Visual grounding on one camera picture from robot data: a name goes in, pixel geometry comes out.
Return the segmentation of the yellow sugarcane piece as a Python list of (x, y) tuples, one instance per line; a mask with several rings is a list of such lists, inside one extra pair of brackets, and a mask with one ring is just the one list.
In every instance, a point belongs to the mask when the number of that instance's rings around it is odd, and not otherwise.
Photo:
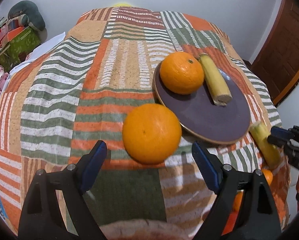
[(270, 169), (275, 169), (281, 162), (281, 155), (275, 145), (270, 144), (267, 138), (270, 131), (262, 121), (257, 121), (250, 126), (249, 129), (252, 138), (256, 142), (257, 147), (262, 153), (267, 165)]
[(207, 54), (201, 54), (199, 62), (204, 70), (205, 81), (213, 103), (216, 106), (226, 106), (232, 100), (232, 95), (221, 72)]

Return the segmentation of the small mandarin orange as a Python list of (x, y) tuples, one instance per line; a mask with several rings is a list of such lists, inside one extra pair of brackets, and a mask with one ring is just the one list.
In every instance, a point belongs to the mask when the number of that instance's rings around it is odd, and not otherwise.
[(268, 185), (271, 185), (272, 184), (272, 181), (273, 181), (273, 174), (270, 170), (268, 169), (261, 169), (263, 175), (265, 176), (265, 179), (268, 183)]

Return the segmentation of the large orange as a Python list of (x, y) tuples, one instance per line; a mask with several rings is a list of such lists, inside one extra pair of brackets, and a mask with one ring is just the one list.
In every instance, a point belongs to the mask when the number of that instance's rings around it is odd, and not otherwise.
[(134, 108), (122, 127), (125, 150), (135, 161), (146, 165), (163, 163), (177, 150), (181, 135), (176, 115), (157, 103)]

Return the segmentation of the yellow sugarcane piece on plate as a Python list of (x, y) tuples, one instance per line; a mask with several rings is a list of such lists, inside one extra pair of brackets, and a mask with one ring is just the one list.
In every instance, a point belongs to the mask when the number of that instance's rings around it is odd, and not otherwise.
[(199, 62), (204, 70), (205, 81), (213, 103), (216, 106), (226, 106), (232, 100), (232, 95), (221, 72), (207, 54), (201, 54)]

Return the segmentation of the dark purple plate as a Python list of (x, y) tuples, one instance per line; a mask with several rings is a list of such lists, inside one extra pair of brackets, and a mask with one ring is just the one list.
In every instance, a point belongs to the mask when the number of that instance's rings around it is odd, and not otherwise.
[(227, 106), (216, 106), (206, 84), (190, 95), (176, 94), (165, 87), (159, 72), (160, 66), (157, 66), (153, 77), (156, 97), (177, 116), (188, 133), (212, 144), (229, 145), (241, 140), (249, 131), (249, 104), (226, 73), (221, 72), (233, 98)]

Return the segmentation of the brown wooden door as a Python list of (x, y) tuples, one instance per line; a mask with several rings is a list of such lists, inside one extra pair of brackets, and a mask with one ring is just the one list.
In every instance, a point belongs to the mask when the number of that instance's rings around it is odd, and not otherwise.
[(282, 0), (272, 30), (251, 67), (279, 105), (299, 83), (299, 7)]

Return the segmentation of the striped patchwork bedspread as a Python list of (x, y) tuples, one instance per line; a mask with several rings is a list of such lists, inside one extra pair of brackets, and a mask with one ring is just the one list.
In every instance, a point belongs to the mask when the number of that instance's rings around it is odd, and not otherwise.
[(281, 124), (266, 85), (214, 24), (173, 11), (90, 10), (0, 95), (0, 198), (14, 232), (35, 172), (76, 163), (98, 140), (108, 159), (85, 195), (98, 224), (152, 219), (189, 236), (198, 231), (216, 197), (192, 158), (194, 137), (184, 134), (164, 163), (145, 166), (129, 157), (121, 135), (126, 115), (155, 101), (154, 70), (175, 51), (209, 54), (243, 92), (252, 122)]

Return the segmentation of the orange with stem on plate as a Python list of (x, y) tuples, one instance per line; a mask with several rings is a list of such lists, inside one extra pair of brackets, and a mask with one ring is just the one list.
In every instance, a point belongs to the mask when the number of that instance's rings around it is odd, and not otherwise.
[(183, 51), (171, 53), (161, 62), (159, 76), (166, 88), (181, 95), (196, 92), (205, 78), (199, 61)]

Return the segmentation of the white sheet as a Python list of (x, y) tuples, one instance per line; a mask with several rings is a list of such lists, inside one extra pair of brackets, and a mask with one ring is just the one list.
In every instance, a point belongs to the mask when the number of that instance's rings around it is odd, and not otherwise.
[(21, 71), (23, 68), (27, 67), (30, 63), (34, 62), (39, 57), (47, 54), (50, 52), (53, 48), (58, 46), (58, 44), (62, 43), (62, 41), (65, 38), (66, 32), (63, 32), (57, 36), (54, 36), (53, 38), (49, 39), (48, 41), (44, 42), (42, 45), (38, 46), (32, 53), (30, 53), (29, 58), (26, 59), (24, 62), (20, 63), (16, 67), (14, 67), (10, 72), (9, 76), (7, 77), (7, 80), (3, 86), (3, 89), (1, 91), (1, 96), (3, 92), (7, 89), (7, 86), (12, 79), (13, 75), (15, 75), (17, 72)]

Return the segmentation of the green patterned box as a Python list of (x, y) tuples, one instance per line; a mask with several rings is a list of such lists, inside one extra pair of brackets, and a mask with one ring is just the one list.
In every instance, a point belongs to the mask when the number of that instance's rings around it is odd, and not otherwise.
[(5, 72), (9, 72), (24, 62), (27, 55), (39, 45), (41, 41), (37, 33), (31, 27), (26, 27), (0, 50), (0, 65)]

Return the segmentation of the red box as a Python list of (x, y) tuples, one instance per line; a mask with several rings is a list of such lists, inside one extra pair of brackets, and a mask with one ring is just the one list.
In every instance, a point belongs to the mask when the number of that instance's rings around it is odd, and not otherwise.
[(7, 26), (0, 28), (0, 47), (4, 47), (24, 29), (24, 27), (18, 27), (14, 30), (9, 31)]

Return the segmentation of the grey neck pillow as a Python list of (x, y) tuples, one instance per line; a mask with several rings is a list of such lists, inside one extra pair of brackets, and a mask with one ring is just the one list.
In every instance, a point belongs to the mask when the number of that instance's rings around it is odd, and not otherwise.
[(8, 12), (9, 20), (17, 20), (20, 26), (30, 26), (35, 31), (45, 29), (45, 21), (39, 12), (37, 5), (28, 0), (15, 4)]

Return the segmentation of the yellow pillow behind bed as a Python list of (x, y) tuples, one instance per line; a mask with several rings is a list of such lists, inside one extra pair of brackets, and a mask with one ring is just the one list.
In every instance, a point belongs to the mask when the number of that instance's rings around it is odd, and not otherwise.
[(116, 3), (113, 7), (132, 7), (132, 5), (128, 3)]

